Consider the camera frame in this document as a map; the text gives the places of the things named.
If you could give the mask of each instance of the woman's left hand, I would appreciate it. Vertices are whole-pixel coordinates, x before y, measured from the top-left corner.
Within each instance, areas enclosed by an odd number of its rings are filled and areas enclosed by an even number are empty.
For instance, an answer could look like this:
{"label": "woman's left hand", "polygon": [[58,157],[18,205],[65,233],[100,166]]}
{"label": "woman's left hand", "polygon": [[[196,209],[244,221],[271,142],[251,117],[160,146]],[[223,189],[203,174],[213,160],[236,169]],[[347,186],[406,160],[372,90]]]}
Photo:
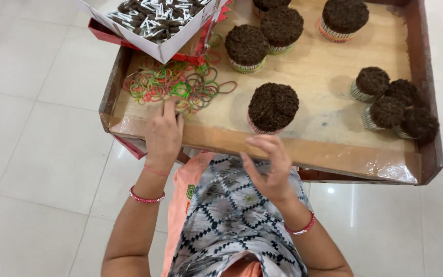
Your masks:
{"label": "woman's left hand", "polygon": [[181,149],[184,117],[175,117],[176,99],[165,101],[158,107],[155,115],[146,126],[146,156],[145,165],[153,170],[170,173],[177,155]]}

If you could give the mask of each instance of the pink thread bracelet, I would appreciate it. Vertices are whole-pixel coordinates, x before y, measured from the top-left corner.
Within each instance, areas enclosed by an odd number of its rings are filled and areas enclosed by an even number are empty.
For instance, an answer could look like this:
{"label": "pink thread bracelet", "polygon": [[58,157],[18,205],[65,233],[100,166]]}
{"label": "pink thread bracelet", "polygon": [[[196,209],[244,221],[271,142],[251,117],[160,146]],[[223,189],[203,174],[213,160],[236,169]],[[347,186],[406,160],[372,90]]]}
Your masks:
{"label": "pink thread bracelet", "polygon": [[299,230],[299,231],[292,231],[292,230],[290,230],[290,229],[287,227],[287,225],[285,224],[285,230],[286,230],[288,233],[290,233],[291,235],[295,235],[295,236],[302,235],[303,233],[305,233],[305,232],[307,232],[308,230],[310,230],[310,229],[312,228],[312,225],[314,225],[314,222],[316,222],[316,216],[314,215],[314,213],[313,213],[312,211],[310,211],[310,212],[311,212],[311,214],[312,214],[311,222],[309,222],[309,223],[307,224],[307,226],[305,226],[304,229]]}
{"label": "pink thread bracelet", "polygon": [[146,204],[154,204],[154,203],[158,203],[160,201],[163,200],[163,198],[165,198],[165,192],[162,193],[162,197],[157,198],[157,199],[144,199],[141,198],[139,196],[137,196],[136,194],[134,194],[134,192],[132,192],[132,189],[134,188],[134,186],[131,187],[131,189],[129,189],[129,195],[131,196],[132,199],[141,202],[141,203],[146,203]]}
{"label": "pink thread bracelet", "polygon": [[169,176],[170,175],[169,173],[163,173],[163,172],[160,172],[160,171],[156,171],[155,169],[151,169],[151,168],[147,167],[146,165],[144,166],[144,168],[146,170],[150,171],[150,172],[153,172],[153,173],[156,173],[156,174],[160,174],[160,175],[163,175],[163,176]]}

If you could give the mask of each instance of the woman's right hand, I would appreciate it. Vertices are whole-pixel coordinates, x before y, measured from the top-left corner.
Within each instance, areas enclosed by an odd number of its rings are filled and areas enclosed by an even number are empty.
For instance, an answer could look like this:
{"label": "woman's right hand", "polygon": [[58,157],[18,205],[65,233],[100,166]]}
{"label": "woman's right hand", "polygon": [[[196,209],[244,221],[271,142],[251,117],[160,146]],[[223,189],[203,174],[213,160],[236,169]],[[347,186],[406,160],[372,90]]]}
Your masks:
{"label": "woman's right hand", "polygon": [[244,169],[257,190],[276,206],[295,197],[288,185],[292,162],[280,138],[275,135],[255,135],[247,138],[247,143],[266,152],[271,161],[269,172],[261,174],[251,158],[243,152],[240,153]]}

